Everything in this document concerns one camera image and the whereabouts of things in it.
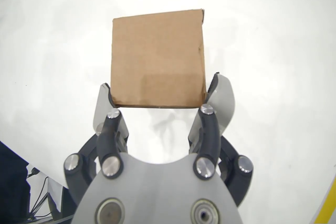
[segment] silver screw cap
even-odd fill
[[[120,111],[117,109],[117,108],[113,108],[111,109],[108,114],[107,114],[107,117],[110,118],[110,119],[113,119],[113,118],[116,118],[118,117],[120,114]]]
[[[79,156],[77,154],[72,154],[66,158],[64,161],[65,170],[73,170],[77,167],[79,161]]]
[[[201,112],[203,112],[204,114],[210,115],[214,113],[214,109],[209,104],[203,104],[201,105]]]
[[[102,171],[105,176],[111,177],[115,175],[120,168],[120,160],[117,157],[108,157],[102,164]]]
[[[250,173],[253,170],[253,163],[246,156],[239,156],[238,167],[244,173]]]
[[[202,177],[210,178],[215,174],[215,166],[208,158],[199,158],[196,161],[196,170]]]

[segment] black cable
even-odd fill
[[[36,218],[38,218],[38,217],[46,217],[46,216],[48,216],[49,214],[51,214],[51,212],[49,212],[48,214],[46,214],[46,215],[41,215],[41,216],[35,216]]]
[[[33,208],[31,209],[31,211],[30,211],[30,213],[29,213],[29,218],[31,217],[31,215],[32,215],[32,213],[33,213],[33,211],[34,211],[34,209],[35,209],[35,206],[36,206],[37,202],[39,201],[39,199],[40,199],[40,197],[41,197],[42,191],[43,191],[43,189],[44,189],[45,181],[47,180],[47,178],[48,178],[48,177],[45,177],[45,179],[44,179],[44,182],[43,182],[43,186],[42,186],[40,195],[39,195],[39,197],[37,198],[37,200],[36,200],[36,202],[35,202],[35,205],[33,206]]]

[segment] cardboard box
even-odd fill
[[[206,95],[204,10],[113,20],[111,95],[118,106],[193,108]]]

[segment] white surface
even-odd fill
[[[308,223],[335,174],[335,0],[0,0],[0,140],[65,185],[109,82],[112,19],[205,9],[206,78],[236,111],[225,132],[255,166],[245,223]],[[129,153],[187,153],[195,110],[123,109]]]
[[[62,209],[63,186],[52,178],[48,178],[48,192],[55,202],[57,210],[60,212]]]

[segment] round metal disc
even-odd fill
[[[201,105],[201,112],[203,112],[204,114],[210,115],[214,113],[214,109],[209,104],[203,104]]]
[[[116,118],[118,117],[120,114],[120,111],[117,109],[117,108],[113,108],[111,109],[108,114],[107,114],[107,117],[110,118],[110,119],[113,119],[113,118]]]
[[[64,161],[65,170],[73,170],[77,167],[79,161],[79,156],[77,154],[72,154],[66,158]]]
[[[117,157],[108,157],[102,164],[102,171],[105,176],[115,175],[120,168],[120,160]]]
[[[120,200],[110,198],[105,200],[97,210],[98,224],[121,224],[124,221],[125,208]]]
[[[208,158],[199,158],[196,162],[196,170],[202,177],[210,178],[215,173],[215,166]]]
[[[250,173],[253,170],[253,163],[246,156],[240,156],[238,158],[238,167],[244,173]]]

